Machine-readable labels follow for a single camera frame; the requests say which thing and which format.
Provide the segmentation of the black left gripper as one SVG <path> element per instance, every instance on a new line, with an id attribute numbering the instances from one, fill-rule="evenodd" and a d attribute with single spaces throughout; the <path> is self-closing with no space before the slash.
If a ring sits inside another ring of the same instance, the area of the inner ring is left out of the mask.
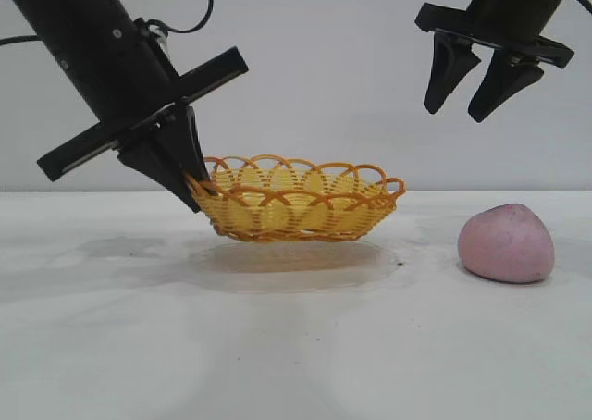
<path id="1" fill-rule="evenodd" d="M 209 175 L 191 105 L 248 71 L 239 49 L 180 74 L 152 31 L 157 21 L 132 19 L 119 0 L 12 1 L 97 119 L 39 159 L 47 178 L 115 150 L 198 213 L 186 176 Z"/>

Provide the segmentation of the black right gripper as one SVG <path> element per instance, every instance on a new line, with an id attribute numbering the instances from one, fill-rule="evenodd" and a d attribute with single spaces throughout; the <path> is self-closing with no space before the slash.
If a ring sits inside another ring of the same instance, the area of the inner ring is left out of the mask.
<path id="1" fill-rule="evenodd" d="M 562 0 L 472 0 L 465 10 L 425 3 L 415 24 L 434 32 L 431 74 L 424 107 L 436 114 L 481 59 L 473 43 L 496 49 L 468 106 L 482 122 L 505 101 L 538 82 L 538 62 L 566 67 L 574 51 L 541 35 Z"/>

